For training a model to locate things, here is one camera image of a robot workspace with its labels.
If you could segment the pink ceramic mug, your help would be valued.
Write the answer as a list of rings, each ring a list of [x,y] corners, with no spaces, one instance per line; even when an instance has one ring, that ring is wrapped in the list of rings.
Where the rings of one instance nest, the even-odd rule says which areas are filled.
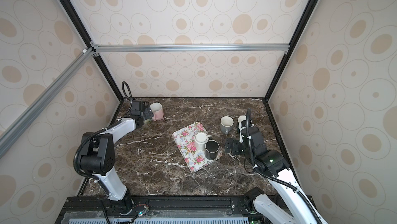
[[[153,103],[150,105],[151,111],[153,113],[153,121],[160,121],[164,117],[164,112],[162,105],[160,103]]]

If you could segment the grey ceramic mug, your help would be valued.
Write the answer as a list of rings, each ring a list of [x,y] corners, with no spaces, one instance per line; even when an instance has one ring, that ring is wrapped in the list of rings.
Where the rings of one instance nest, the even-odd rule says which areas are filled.
[[[230,116],[223,116],[220,120],[220,128],[223,134],[228,135],[234,126],[234,121]]]

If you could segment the dark green ceramic mug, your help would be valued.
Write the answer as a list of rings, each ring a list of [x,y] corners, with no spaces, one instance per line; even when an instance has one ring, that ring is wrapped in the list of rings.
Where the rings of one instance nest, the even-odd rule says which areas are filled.
[[[238,118],[238,124],[237,124],[238,132],[240,133],[241,130],[245,129],[247,126],[248,127],[252,126],[252,119],[249,118],[247,122],[247,117],[245,115],[241,115]]]

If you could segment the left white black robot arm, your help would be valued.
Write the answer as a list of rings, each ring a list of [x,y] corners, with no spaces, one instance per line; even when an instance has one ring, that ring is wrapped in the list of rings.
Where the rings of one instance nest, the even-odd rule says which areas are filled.
[[[125,81],[122,82],[122,90],[130,103],[126,113],[108,127],[94,133],[85,133],[73,158],[76,173],[94,179],[111,201],[125,199],[128,191],[114,168],[114,144],[153,117],[149,103],[132,97],[129,84]]]

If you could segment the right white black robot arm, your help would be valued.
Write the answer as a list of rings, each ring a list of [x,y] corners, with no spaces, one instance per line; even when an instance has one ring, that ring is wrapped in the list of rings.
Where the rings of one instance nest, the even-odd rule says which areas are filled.
[[[262,133],[251,119],[251,110],[238,119],[237,139],[228,139],[226,152],[244,156],[245,165],[270,182],[284,201],[287,210],[278,206],[259,188],[244,195],[245,208],[250,214],[262,214],[272,224],[324,224],[325,219],[300,187],[284,156],[269,150]]]

